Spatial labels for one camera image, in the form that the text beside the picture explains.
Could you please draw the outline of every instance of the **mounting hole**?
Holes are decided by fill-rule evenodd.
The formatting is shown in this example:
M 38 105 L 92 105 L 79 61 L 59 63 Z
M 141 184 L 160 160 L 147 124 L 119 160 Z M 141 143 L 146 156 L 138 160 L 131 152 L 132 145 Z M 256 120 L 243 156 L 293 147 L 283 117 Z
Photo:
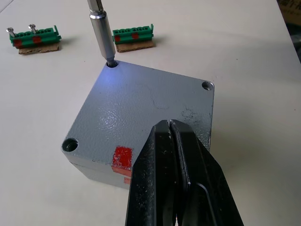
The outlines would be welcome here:
M 214 88 L 214 85 L 212 82 L 209 82 L 209 81 L 205 81 L 202 83 L 202 87 L 206 90 L 213 90 Z
M 79 143 L 76 139 L 68 138 L 63 142 L 62 148 L 66 152 L 73 152 L 77 147 Z

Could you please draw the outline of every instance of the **silver screw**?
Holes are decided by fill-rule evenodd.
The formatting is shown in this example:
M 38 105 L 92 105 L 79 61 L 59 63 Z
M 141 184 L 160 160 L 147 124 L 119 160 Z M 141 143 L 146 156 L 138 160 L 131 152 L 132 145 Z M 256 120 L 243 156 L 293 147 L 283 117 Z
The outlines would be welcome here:
M 16 36 L 12 27 L 9 27 L 8 29 L 6 29 L 6 31 L 11 35 L 11 37 L 14 38 Z
M 28 28 L 30 28 L 30 29 L 32 30 L 32 33 L 34 33 L 34 34 L 36 34 L 36 33 L 37 33 L 37 30 L 36 30 L 36 25 L 34 25 L 34 24 L 30 24 L 30 25 L 28 26 Z

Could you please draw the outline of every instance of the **white background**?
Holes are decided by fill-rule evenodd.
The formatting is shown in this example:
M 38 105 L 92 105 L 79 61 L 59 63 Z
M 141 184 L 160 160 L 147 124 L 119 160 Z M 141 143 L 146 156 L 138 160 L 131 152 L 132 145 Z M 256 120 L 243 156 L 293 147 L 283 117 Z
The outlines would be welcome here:
M 211 153 L 245 226 L 300 225 L 301 65 L 277 2 L 103 5 L 112 30 L 154 24 L 155 48 L 116 59 L 215 84 Z M 31 23 L 57 25 L 61 51 L 18 55 L 5 30 Z M 60 152 L 105 63 L 87 2 L 14 0 L 0 31 L 0 225 L 124 225 L 128 190 L 88 180 Z

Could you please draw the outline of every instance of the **green terminal block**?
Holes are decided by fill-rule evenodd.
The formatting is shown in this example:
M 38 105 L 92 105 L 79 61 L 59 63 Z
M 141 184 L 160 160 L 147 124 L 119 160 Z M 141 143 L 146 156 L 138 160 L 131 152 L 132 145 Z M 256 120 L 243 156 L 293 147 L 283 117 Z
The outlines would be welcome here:
M 12 35 L 9 35 L 10 42 L 13 44 L 14 47 L 17 49 L 20 48 L 32 48 L 39 46 L 41 44 L 52 44 L 57 43 L 62 38 L 58 30 L 55 26 L 55 31 L 53 28 L 46 28 L 46 29 L 39 29 L 35 31 L 36 33 L 33 33 L 33 31 L 30 32 L 20 32 L 14 34 L 14 37 Z
M 116 45 L 151 40 L 154 36 L 153 30 L 153 24 L 151 24 L 150 27 L 145 26 L 113 30 L 113 40 Z

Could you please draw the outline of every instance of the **red mark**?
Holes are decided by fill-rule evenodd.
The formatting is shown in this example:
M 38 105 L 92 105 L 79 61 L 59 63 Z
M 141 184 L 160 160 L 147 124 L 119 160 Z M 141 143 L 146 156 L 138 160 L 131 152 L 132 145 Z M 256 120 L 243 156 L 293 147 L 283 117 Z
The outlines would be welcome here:
M 131 178 L 124 178 L 123 182 L 127 185 L 131 184 Z
M 116 147 L 111 167 L 115 173 L 130 177 L 132 174 L 132 149 L 121 146 Z
M 120 36 L 119 35 L 115 35 L 114 39 L 115 39 L 115 41 L 120 41 Z
M 16 48 L 23 48 L 23 46 L 22 46 L 22 40 L 21 39 L 13 40 L 13 42 L 14 42 L 14 47 L 16 47 Z
M 132 38 L 133 39 L 138 39 L 139 38 L 139 34 L 138 33 L 133 33 L 132 34 Z
M 40 36 L 33 36 L 32 41 L 34 44 L 39 44 L 42 42 L 42 39 Z

